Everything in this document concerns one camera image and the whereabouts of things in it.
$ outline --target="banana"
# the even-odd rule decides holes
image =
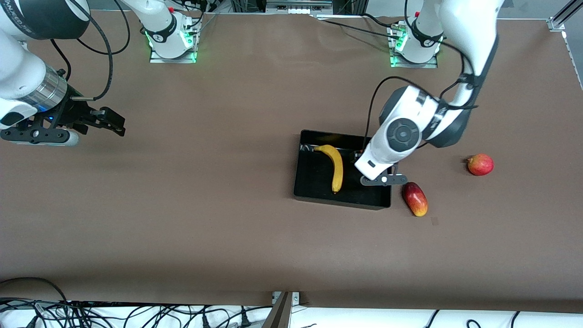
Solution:
[[[330,146],[317,146],[314,147],[314,151],[323,152],[330,159],[332,160],[332,164],[334,165],[334,177],[332,178],[332,192],[337,193],[340,191],[342,187],[342,178],[344,177],[344,167],[342,166],[342,157],[340,156],[340,152],[338,149]]]

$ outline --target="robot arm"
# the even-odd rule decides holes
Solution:
[[[503,2],[425,1],[419,17],[408,27],[402,55],[413,62],[428,61],[438,46],[435,40],[445,33],[449,42],[465,55],[464,72],[451,103],[414,86],[394,91],[379,117],[380,128],[355,163],[368,179],[374,180],[409,156],[422,140],[438,148],[459,141],[496,53],[496,19]]]
[[[191,17],[171,12],[161,0],[121,1],[139,17],[150,45],[160,57],[179,57],[193,46],[189,35],[194,31]],[[82,95],[26,49],[26,41],[31,39],[76,39],[83,35],[89,18],[77,5],[89,12],[86,0],[0,1],[0,130],[5,130],[1,132],[3,139],[17,142],[26,138],[23,143],[60,145],[73,145],[67,142],[78,140],[74,131],[44,129],[43,121],[49,122],[53,130],[64,126],[86,134],[89,125],[124,134],[123,117],[107,107],[94,110],[86,102],[73,101],[71,97]]]

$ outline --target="brown table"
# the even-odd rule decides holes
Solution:
[[[120,14],[94,14],[121,47]],[[196,64],[149,64],[129,18],[131,44],[96,104],[126,117],[124,138],[92,129],[76,148],[0,143],[2,278],[46,277],[85,300],[265,303],[289,289],[315,306],[583,308],[583,95],[544,21],[499,21],[462,140],[402,162],[430,202],[415,218],[397,191],[381,211],[295,200],[298,136],[362,135],[382,78],[438,94],[457,77],[457,54],[444,49],[439,69],[397,69],[382,37],[301,15],[221,15]],[[103,49],[90,30],[83,39]],[[98,94],[106,56],[59,44],[70,83]],[[30,48],[64,66],[49,42]],[[385,84],[375,116],[402,85]],[[496,161],[486,177],[461,163],[479,152]],[[3,292],[57,298],[19,286]]]

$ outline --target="red apple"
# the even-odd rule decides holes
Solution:
[[[468,170],[475,176],[485,176],[494,169],[494,160],[485,153],[468,158]]]
[[[403,198],[416,217],[427,214],[428,203],[423,190],[415,182],[407,182],[403,186]]]

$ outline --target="black tray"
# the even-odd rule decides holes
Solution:
[[[308,150],[308,146],[331,145],[340,152],[344,164],[342,188],[332,192],[332,161],[322,152]],[[391,206],[391,187],[365,187],[360,184],[362,173],[351,163],[350,154],[361,150],[363,137],[356,135],[303,130],[297,157],[296,199],[314,203],[380,210]]]

